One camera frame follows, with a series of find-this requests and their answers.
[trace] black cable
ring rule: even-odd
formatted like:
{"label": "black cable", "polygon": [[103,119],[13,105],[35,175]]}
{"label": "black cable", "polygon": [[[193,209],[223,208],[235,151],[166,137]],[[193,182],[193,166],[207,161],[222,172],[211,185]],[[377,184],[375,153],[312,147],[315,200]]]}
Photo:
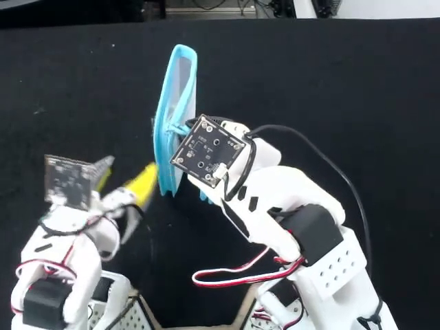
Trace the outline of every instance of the black cable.
{"label": "black cable", "polygon": [[117,207],[117,208],[115,208],[115,209],[113,209],[113,210],[105,211],[104,213],[102,213],[101,215],[99,215],[98,218],[97,218],[95,221],[90,222],[90,223],[87,222],[83,227],[81,227],[81,228],[79,228],[79,229],[77,229],[77,230],[69,231],[69,232],[63,232],[63,231],[60,231],[60,230],[55,230],[55,229],[51,229],[51,228],[47,227],[47,226],[44,224],[44,220],[45,220],[50,214],[47,215],[47,216],[45,216],[45,217],[40,218],[40,219],[38,220],[38,224],[39,224],[39,225],[42,227],[42,229],[44,229],[44,230],[46,231],[46,233],[48,233],[50,236],[58,236],[58,237],[76,236],[76,235],[79,235],[79,234],[83,233],[84,231],[86,231],[86,230],[88,230],[88,229],[91,229],[91,228],[95,227],[96,225],[98,225],[98,224],[100,223],[100,221],[101,221],[103,218],[107,217],[108,214],[113,213],[113,212],[115,212],[115,211],[118,211],[118,210],[120,210],[120,209],[127,209],[127,208],[130,208],[130,207],[132,207],[132,208],[134,208],[135,210],[137,210],[137,212],[139,213],[139,215],[140,215],[142,218],[144,218],[144,211],[143,211],[138,205],[136,205],[136,204],[126,204],[126,205],[123,205],[123,206],[119,206],[119,207]]}
{"label": "black cable", "polygon": [[90,307],[90,305],[87,305],[88,306],[88,308],[90,309],[90,311],[91,311],[91,313],[90,313],[90,316],[89,316],[89,318],[88,318],[88,320],[90,320],[91,319],[91,317],[94,315],[94,309],[93,308],[91,308]]}
{"label": "black cable", "polygon": [[111,321],[111,323],[104,330],[112,330],[112,328],[115,325],[117,325],[117,323],[121,321],[121,319],[123,319],[124,316],[126,316],[129,310],[134,306],[136,301],[138,301],[138,299],[139,299],[139,292],[135,296],[131,297],[131,300],[127,304],[127,306],[119,313],[118,316],[116,316],[116,318],[113,321]]}
{"label": "black cable", "polygon": [[382,306],[384,305],[384,301],[379,297],[379,303],[377,304],[376,310],[374,314],[369,318],[357,318],[357,321],[367,330],[371,330],[369,326],[369,322],[377,325],[379,330],[382,330],[382,320],[380,318],[380,311],[382,310]]}
{"label": "black cable", "polygon": [[236,182],[235,186],[230,190],[230,192],[227,192],[228,191],[228,183],[229,183],[229,175],[226,173],[226,176],[224,179],[225,180],[225,196],[224,196],[225,201],[231,201],[234,198],[234,196],[239,192],[242,185],[248,179],[250,171],[252,170],[252,165],[254,165],[255,156],[256,156],[255,141],[251,137],[248,137],[248,136],[244,136],[244,140],[250,144],[249,157],[247,158],[246,165],[243,169],[243,172],[240,175],[240,178]]}
{"label": "black cable", "polygon": [[213,9],[215,9],[215,8],[218,8],[218,7],[220,7],[221,5],[223,5],[225,2],[226,2],[226,0],[220,0],[220,2],[217,4],[217,5],[214,5],[214,6],[212,6],[212,7],[203,7],[200,3],[198,3],[196,0],[191,0],[192,1],[192,3],[196,6],[196,7],[198,7],[198,8],[200,8],[200,9],[203,9],[203,10],[213,10]]}
{"label": "black cable", "polygon": [[373,268],[373,257],[372,257],[372,249],[371,249],[370,228],[369,228],[369,223],[366,220],[364,206],[362,205],[359,193],[356,190],[355,186],[351,183],[350,179],[345,175],[345,173],[342,172],[342,170],[335,163],[333,163],[317,146],[315,146],[315,144],[313,144],[301,132],[299,132],[291,127],[284,126],[284,125],[268,124],[268,125],[260,126],[256,129],[250,131],[246,135],[248,137],[252,138],[253,135],[256,135],[257,133],[264,131],[266,129],[274,129],[277,131],[286,131],[286,132],[290,132],[290,133],[293,133],[294,135],[296,135],[303,142],[305,142],[316,154],[318,154],[319,157],[321,157],[326,163],[328,163],[328,165],[330,165],[333,168],[333,170],[335,170],[339,174],[339,176],[341,176],[341,178],[343,178],[344,181],[348,184],[349,188],[351,189],[351,192],[353,193],[353,196],[355,197],[357,206],[360,211],[360,216],[362,218],[362,223],[364,226],[365,250],[366,250],[366,259],[367,259],[366,270],[368,272],[368,275],[371,276],[371,271]]}
{"label": "black cable", "polygon": [[244,4],[243,7],[241,7],[241,5],[240,5],[240,1],[242,1],[242,0],[236,0],[236,5],[237,5],[237,6],[239,7],[239,9],[240,9],[240,15],[241,15],[241,16],[245,16],[245,9],[246,9],[246,6],[249,4],[250,0],[247,0],[247,1],[245,2],[245,4]]}

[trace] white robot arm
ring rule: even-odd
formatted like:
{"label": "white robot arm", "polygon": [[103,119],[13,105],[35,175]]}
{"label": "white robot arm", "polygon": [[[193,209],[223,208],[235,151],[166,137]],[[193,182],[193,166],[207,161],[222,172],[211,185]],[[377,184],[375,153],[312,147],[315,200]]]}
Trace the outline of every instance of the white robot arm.
{"label": "white robot arm", "polygon": [[[150,164],[101,199],[98,191],[112,163],[113,157],[95,164],[46,157],[46,200],[53,204],[21,253],[11,295],[12,330],[87,329],[101,262],[131,236],[156,182],[156,166]],[[122,291],[128,288],[119,278],[115,282]]]}
{"label": "white robot arm", "polygon": [[[267,246],[242,267],[195,273],[194,283],[225,287],[265,282],[257,294],[261,311],[283,330],[397,330],[365,270],[354,231],[343,226],[341,204],[301,170],[279,166],[281,153],[249,132],[242,124],[201,115],[171,160],[249,242]],[[269,249],[283,264],[279,272],[201,280],[206,274],[247,270]],[[280,295],[288,292],[286,282],[296,292],[290,298]],[[298,302],[300,317],[289,309]]]}

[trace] circuit board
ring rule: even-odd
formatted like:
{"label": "circuit board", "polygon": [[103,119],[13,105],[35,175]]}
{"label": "circuit board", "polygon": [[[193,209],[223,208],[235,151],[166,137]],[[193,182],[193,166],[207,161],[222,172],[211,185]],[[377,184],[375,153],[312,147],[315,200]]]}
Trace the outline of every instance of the circuit board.
{"label": "circuit board", "polygon": [[90,209],[93,164],[46,155],[45,171],[45,201],[64,201],[70,208]]}
{"label": "circuit board", "polygon": [[222,163],[229,169],[244,147],[243,141],[201,115],[177,148],[171,164],[215,188],[221,179],[212,174]]}

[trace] black table surface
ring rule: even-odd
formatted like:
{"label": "black table surface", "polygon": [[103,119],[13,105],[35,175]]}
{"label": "black table surface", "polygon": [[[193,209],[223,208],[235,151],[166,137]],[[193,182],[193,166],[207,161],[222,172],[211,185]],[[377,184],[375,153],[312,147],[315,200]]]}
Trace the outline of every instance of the black table surface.
{"label": "black table surface", "polygon": [[[199,55],[197,111],[305,133],[366,208],[373,281],[401,329],[436,329],[440,278],[440,21],[201,21],[0,32],[1,328],[19,253],[45,212],[43,156],[114,155],[107,191],[153,161],[151,119],[174,45]],[[267,133],[346,208],[345,183],[294,136]],[[232,322],[247,287],[202,289],[198,269],[237,266],[250,245],[185,183],[156,196],[105,269],[140,288],[165,327]],[[255,272],[263,271],[266,265]]]}

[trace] blue plastic object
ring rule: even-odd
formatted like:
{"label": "blue plastic object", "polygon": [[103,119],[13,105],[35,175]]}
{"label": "blue plastic object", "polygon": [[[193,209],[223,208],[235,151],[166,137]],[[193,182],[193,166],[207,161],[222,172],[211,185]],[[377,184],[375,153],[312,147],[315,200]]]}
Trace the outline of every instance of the blue plastic object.
{"label": "blue plastic object", "polygon": [[184,45],[176,45],[166,70],[157,106],[153,143],[159,168],[159,187],[162,195],[171,191],[175,196],[183,172],[170,164],[179,146],[179,136],[187,135],[185,125],[195,117],[197,53]]}

